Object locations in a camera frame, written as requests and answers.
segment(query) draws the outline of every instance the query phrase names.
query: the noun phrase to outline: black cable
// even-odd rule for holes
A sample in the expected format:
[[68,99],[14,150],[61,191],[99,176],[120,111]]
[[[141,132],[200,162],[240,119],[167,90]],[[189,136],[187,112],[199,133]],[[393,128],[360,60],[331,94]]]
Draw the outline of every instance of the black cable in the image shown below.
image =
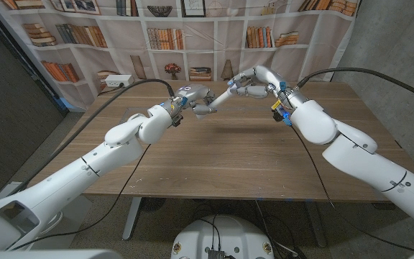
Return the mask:
[[32,241],[26,242],[26,243],[24,243],[23,245],[19,245],[18,247],[14,248],[14,249],[11,249],[11,251],[14,251],[14,250],[20,249],[20,248],[22,248],[22,247],[24,247],[24,246],[26,246],[26,245],[32,244],[32,243],[37,242],[37,241],[40,241],[40,240],[44,240],[44,239],[49,238],[49,237],[59,237],[59,236],[66,236],[66,235],[78,234],[79,232],[82,232],[82,231],[88,230],[88,229],[90,229],[91,227],[93,227],[93,226],[97,225],[98,223],[100,223],[100,222],[101,222],[101,221],[102,221],[102,220],[103,220],[106,216],[108,216],[108,214],[111,212],[111,210],[113,210],[114,206],[115,206],[115,205],[116,205],[116,203],[118,202],[119,197],[120,197],[120,196],[121,196],[121,194],[122,194],[122,191],[124,191],[124,189],[126,188],[126,186],[127,186],[128,182],[130,181],[130,178],[134,175],[135,171],[136,171],[136,170],[137,170],[137,168],[138,168],[138,165],[140,164],[140,162],[142,162],[142,159],[143,159],[143,157],[144,157],[144,154],[146,154],[146,152],[148,151],[148,148],[150,148],[150,146],[151,146],[151,144],[149,144],[149,145],[147,146],[147,148],[144,150],[144,152],[143,152],[142,156],[141,156],[141,157],[140,157],[140,159],[138,160],[137,165],[135,166],[134,170],[132,171],[132,173],[131,173],[131,174],[130,174],[130,176],[128,177],[128,179],[127,179],[126,183],[124,184],[124,186],[122,186],[122,189],[121,189],[121,191],[119,192],[119,194],[118,194],[118,196],[116,197],[116,199],[114,200],[113,205],[111,205],[111,208],[110,208],[110,209],[108,210],[108,212],[107,212],[107,213],[106,213],[106,214],[105,214],[102,218],[100,218],[97,222],[93,223],[92,225],[90,225],[90,226],[88,226],[88,227],[85,227],[85,228],[83,228],[83,229],[81,229],[81,230],[77,230],[77,231],[74,231],[74,232],[66,232],[66,233],[60,233],[60,234],[48,235],[48,236],[45,236],[45,237],[38,238],[38,239],[36,239],[36,240],[32,240]]
[[104,95],[104,94],[109,94],[109,93],[112,93],[112,92],[118,91],[119,89],[121,89],[121,88],[123,88],[123,87],[124,87],[124,84],[123,84],[123,83],[120,83],[120,84],[119,84],[119,86],[118,86],[118,87],[116,87],[115,89],[112,89],[112,90],[109,90],[109,91],[104,91],[104,92],[101,92],[101,93],[99,93],[99,94],[98,94],[98,96],[101,96],[101,95]]
[[217,229],[216,226],[213,223],[211,223],[211,222],[209,222],[205,219],[198,219],[198,220],[201,220],[203,222],[207,222],[207,223],[211,224],[212,227],[216,230],[216,234],[218,235],[218,251],[219,251],[220,250],[220,232],[219,232],[219,229]]
[[288,232],[290,233],[290,238],[292,240],[293,249],[296,250],[295,238],[293,237],[292,230],[288,227],[288,225],[283,220],[281,220],[279,217],[277,217],[275,215],[268,214],[267,216],[264,216],[265,219],[268,218],[268,217],[272,217],[274,219],[277,219],[280,223],[282,223],[287,228]]
[[[217,215],[218,215],[218,213],[216,213],[215,216],[213,216],[213,220],[212,220],[212,249],[213,249],[213,237],[215,237],[215,229],[214,229],[214,227],[215,227],[215,218],[216,218]],[[218,251],[221,251],[220,234],[218,234]]]
[[133,88],[134,86],[138,86],[139,84],[142,83],[149,83],[149,82],[158,82],[158,83],[163,83],[167,86],[167,89],[169,91],[169,95],[170,96],[174,96],[175,94],[173,93],[172,87],[170,86],[170,84],[164,80],[160,80],[160,79],[145,79],[145,80],[141,80],[138,81],[136,83],[133,83],[130,86],[127,86],[126,88],[122,89],[121,91],[119,91],[117,94],[115,94],[113,97],[111,97],[106,103],[104,103],[102,106],[100,106],[100,108],[98,108],[80,127],[78,130],[75,131],[75,133],[73,135],[71,135],[71,137],[65,141],[65,143],[63,143],[63,145],[61,145],[42,165],[40,165],[38,168],[36,168],[36,170],[25,180],[23,181],[21,184],[19,184],[13,191],[11,191],[11,193],[8,195],[12,195],[15,194],[18,191],[21,191],[22,189],[24,189],[25,187],[27,187],[28,183],[44,168],[46,167],[46,165],[48,165],[52,160],[54,160],[54,158],[60,154],[60,152],[62,152],[65,147],[67,147],[74,139],[75,137],[77,137],[79,135],[79,133],[81,133],[84,128],[91,123],[91,121],[93,120],[93,118],[95,118],[101,111],[103,111],[111,102],[113,102],[115,99],[117,99],[118,97],[120,97],[123,93],[125,93],[126,91],[128,91],[129,89]]
[[255,204],[257,205],[257,208],[258,208],[259,214],[260,214],[260,215],[261,215],[261,217],[262,217],[263,227],[264,227],[264,232],[265,232],[265,234],[266,234],[267,238],[268,238],[268,239],[270,240],[270,242],[271,242],[271,247],[272,247],[272,249],[273,249],[274,251],[277,251],[277,253],[279,254],[279,256],[280,256],[281,258],[284,258],[284,257],[282,256],[282,254],[280,253],[280,251],[276,248],[276,245],[275,245],[275,243],[274,243],[274,240],[271,238],[270,233],[267,231],[265,217],[263,217],[263,212],[262,212],[262,210],[260,209],[260,207],[259,207],[259,204],[258,204],[258,201],[257,201],[257,200],[255,200]]
[[351,71],[351,72],[360,72],[360,73],[368,73],[370,75],[373,76],[377,76],[379,78],[383,78],[391,83],[395,83],[396,85],[409,90],[410,92],[414,93],[414,88],[410,85],[407,85],[406,83],[403,83],[402,81],[399,81],[395,78],[392,78],[390,76],[386,76],[383,73],[377,72],[377,71],[373,71],[370,69],[366,69],[366,68],[329,68],[329,69],[323,69],[321,71],[316,71],[312,74],[310,74],[309,76],[306,76],[305,78],[303,78],[300,82],[298,82],[296,85],[299,88],[302,88],[304,86],[305,83],[308,82],[308,80],[314,76],[320,75],[322,73],[329,73],[329,72],[340,72],[340,71]]
[[316,166],[316,163],[314,162],[313,156],[309,153],[309,150],[308,150],[308,148],[306,147],[306,144],[303,142],[303,139],[301,139],[300,134],[298,134],[298,132],[296,131],[296,129],[295,129],[293,126],[290,126],[290,127],[291,127],[291,128],[292,128],[292,130],[295,132],[295,134],[298,136],[298,138],[300,139],[301,143],[303,144],[303,147],[305,148],[306,152],[308,153],[309,158],[310,158],[310,161],[313,163],[314,168],[315,168],[316,173],[317,173],[317,176],[319,177],[319,180],[321,181],[323,191],[325,192],[325,195],[327,196],[328,201],[330,202],[331,206],[332,206],[332,207],[333,207],[333,209],[336,211],[336,213],[338,214],[338,216],[339,216],[339,217],[341,217],[341,218],[342,218],[342,219],[343,219],[343,220],[344,220],[347,224],[349,224],[351,227],[355,228],[356,230],[358,230],[358,231],[360,231],[360,232],[362,232],[362,233],[364,233],[364,234],[366,234],[366,235],[368,235],[368,236],[370,236],[370,237],[373,237],[373,238],[374,238],[374,239],[376,239],[376,240],[379,240],[379,241],[385,242],[385,243],[387,243],[387,244],[389,244],[389,245],[394,245],[394,246],[396,246],[396,247],[400,247],[400,248],[403,248],[403,249],[410,250],[410,251],[413,251],[413,252],[414,252],[414,248],[406,247],[406,246],[404,246],[404,245],[399,245],[399,244],[396,244],[396,243],[394,243],[394,242],[390,242],[390,241],[384,240],[384,239],[382,239],[382,238],[380,238],[380,237],[374,236],[374,235],[372,235],[372,234],[370,234],[370,233],[368,233],[368,232],[366,232],[366,231],[364,231],[364,230],[362,230],[362,229],[358,228],[356,225],[354,225],[353,223],[351,223],[351,222],[350,222],[350,221],[349,221],[346,217],[344,217],[344,216],[341,214],[341,212],[339,212],[339,211],[338,211],[338,209],[336,209],[336,207],[335,207],[334,203],[331,201],[330,196],[328,195],[328,192],[327,192],[327,189],[325,188],[325,185],[323,184],[321,174],[319,173],[319,170],[317,169],[317,166]]

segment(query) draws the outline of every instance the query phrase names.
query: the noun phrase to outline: wooden table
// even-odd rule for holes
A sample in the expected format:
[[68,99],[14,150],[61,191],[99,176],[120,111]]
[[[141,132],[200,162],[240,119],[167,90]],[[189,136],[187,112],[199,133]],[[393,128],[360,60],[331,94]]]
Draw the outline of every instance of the wooden table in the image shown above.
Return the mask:
[[[216,95],[225,82],[202,82]],[[177,88],[188,84],[171,81]],[[366,132],[378,143],[378,153],[414,172],[414,162],[371,111],[345,83],[307,83],[302,93],[315,99],[335,119]],[[76,129],[112,95],[99,96],[71,130]],[[104,141],[104,135],[129,115],[168,97],[165,86],[148,83],[120,96],[104,109],[31,184],[61,169]],[[198,120],[183,111],[178,127],[169,128],[152,145],[124,194],[145,197],[209,199],[292,199],[326,201],[314,167],[295,133],[272,118],[275,98],[256,100],[235,96],[218,113]],[[384,201],[367,184],[338,171],[322,157],[327,146],[306,142],[334,201]],[[85,194],[118,194],[136,161],[100,178]]]

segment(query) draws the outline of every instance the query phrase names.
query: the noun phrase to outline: printed backdrop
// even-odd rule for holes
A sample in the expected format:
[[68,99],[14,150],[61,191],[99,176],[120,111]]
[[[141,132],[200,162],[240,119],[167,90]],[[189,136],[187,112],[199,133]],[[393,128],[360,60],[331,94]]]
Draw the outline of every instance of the printed backdrop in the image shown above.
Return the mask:
[[86,110],[109,74],[222,81],[262,64],[297,81],[336,67],[356,1],[0,0],[0,13],[52,87]]

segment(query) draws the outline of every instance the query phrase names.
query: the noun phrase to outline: gray wall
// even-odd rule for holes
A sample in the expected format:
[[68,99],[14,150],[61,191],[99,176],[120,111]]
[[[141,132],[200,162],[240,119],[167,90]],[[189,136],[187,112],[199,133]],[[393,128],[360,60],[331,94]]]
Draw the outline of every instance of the gray wall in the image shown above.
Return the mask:
[[[363,0],[339,67],[373,69],[414,86],[414,1]],[[414,160],[414,94],[361,73],[338,72],[333,81],[349,83]]]

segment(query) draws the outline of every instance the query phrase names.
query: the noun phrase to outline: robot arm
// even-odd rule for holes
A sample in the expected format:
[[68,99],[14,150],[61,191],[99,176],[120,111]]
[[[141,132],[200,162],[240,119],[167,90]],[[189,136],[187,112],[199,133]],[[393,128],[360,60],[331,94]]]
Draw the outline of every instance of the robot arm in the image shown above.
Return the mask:
[[[377,143],[370,136],[332,119],[316,101],[305,98],[266,67],[241,72],[228,84],[240,86],[247,80],[267,83],[267,91],[277,98],[276,120],[289,117],[309,142],[330,144],[322,155],[331,165],[381,191],[414,219],[414,173],[378,155]],[[286,109],[293,111],[291,116]]]
[[[197,104],[199,99],[205,104]],[[168,127],[177,127],[183,109],[191,108],[195,114],[215,112],[207,107],[213,99],[205,86],[184,86],[174,97],[148,109],[149,117],[133,115],[110,129],[105,141],[83,157],[33,187],[0,199],[0,250],[34,240],[64,206],[100,177],[136,160],[143,153],[138,139],[153,144]]]

